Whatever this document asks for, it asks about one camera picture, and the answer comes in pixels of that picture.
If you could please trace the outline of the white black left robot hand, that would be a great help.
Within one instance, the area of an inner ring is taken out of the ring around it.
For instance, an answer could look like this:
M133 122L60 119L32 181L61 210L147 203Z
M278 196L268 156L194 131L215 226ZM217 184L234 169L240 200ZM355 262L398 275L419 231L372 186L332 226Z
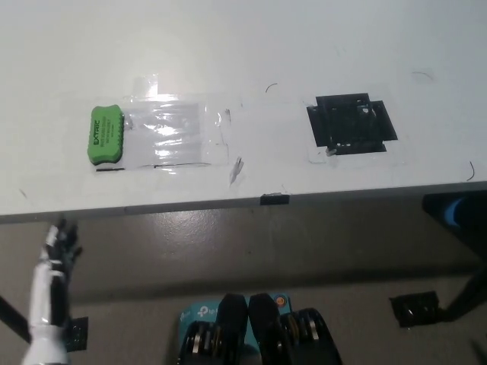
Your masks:
M65 338L70 324L69 285L82 248L78 225L65 218L52 224L41 244L30 289L30 343L22 364L70 364Z

